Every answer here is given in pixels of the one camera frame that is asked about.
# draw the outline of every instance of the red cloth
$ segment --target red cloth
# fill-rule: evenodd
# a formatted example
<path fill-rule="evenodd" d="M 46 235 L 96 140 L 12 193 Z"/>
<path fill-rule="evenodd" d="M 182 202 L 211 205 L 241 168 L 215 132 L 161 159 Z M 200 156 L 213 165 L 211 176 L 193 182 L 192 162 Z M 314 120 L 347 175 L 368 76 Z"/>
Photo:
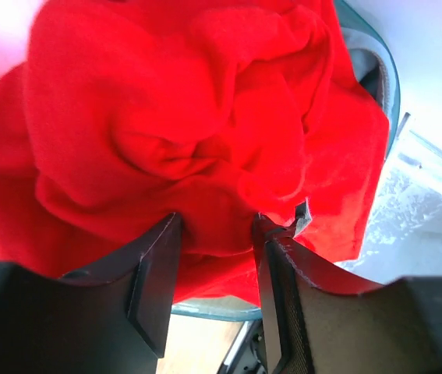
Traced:
<path fill-rule="evenodd" d="M 184 217 L 175 300 L 258 303 L 257 211 L 355 258 L 388 123 L 331 0 L 52 0 L 0 79 L 0 259 L 50 277 Z"/>

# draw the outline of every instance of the white surface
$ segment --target white surface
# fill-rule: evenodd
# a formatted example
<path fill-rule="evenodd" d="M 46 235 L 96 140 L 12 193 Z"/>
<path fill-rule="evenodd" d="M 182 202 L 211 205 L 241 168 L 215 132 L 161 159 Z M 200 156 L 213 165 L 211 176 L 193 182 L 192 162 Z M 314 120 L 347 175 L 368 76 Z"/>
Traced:
<path fill-rule="evenodd" d="M 346 0 L 385 40 L 398 67 L 401 115 L 442 149 L 442 0 Z"/>

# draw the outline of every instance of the beige floor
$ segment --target beige floor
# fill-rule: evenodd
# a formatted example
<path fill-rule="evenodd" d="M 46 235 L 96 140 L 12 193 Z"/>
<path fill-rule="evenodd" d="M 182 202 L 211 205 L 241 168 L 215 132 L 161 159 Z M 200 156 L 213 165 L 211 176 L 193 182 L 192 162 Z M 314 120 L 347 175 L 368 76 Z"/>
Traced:
<path fill-rule="evenodd" d="M 241 325 L 172 315 L 157 374 L 216 374 Z"/>

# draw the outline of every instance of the red towel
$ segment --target red towel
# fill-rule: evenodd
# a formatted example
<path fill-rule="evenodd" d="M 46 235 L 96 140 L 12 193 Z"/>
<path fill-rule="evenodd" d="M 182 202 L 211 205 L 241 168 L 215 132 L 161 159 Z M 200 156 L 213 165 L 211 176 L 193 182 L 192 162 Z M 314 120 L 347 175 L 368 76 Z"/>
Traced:
<path fill-rule="evenodd" d="M 0 259 L 57 277 L 178 211 L 175 300 L 258 303 L 255 212 L 309 197 L 299 240 L 355 258 L 387 133 L 331 0 L 51 0 L 0 79 Z"/>

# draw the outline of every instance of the red fabric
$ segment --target red fabric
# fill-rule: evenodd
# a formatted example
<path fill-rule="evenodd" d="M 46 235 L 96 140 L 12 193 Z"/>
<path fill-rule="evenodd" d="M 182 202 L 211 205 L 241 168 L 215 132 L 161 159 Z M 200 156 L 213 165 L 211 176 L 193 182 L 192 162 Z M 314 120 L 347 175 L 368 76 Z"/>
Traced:
<path fill-rule="evenodd" d="M 258 303 L 253 215 L 355 258 L 388 123 L 355 81 L 331 0 L 52 0 L 0 79 L 0 259 L 50 277 L 172 211 L 175 300 Z"/>

